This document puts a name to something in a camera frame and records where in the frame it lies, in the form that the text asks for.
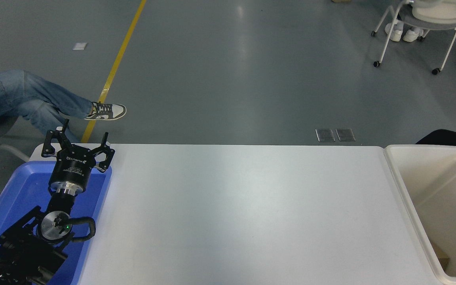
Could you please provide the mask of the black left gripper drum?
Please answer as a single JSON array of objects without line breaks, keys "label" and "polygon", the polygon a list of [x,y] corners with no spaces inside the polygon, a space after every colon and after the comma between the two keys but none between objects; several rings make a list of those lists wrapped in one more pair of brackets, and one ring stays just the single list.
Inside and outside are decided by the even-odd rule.
[{"label": "black left gripper drum", "polygon": [[57,162],[49,179],[49,186],[59,187],[70,183],[76,187],[86,187],[95,164],[92,150],[78,145],[63,148],[57,153]]}]

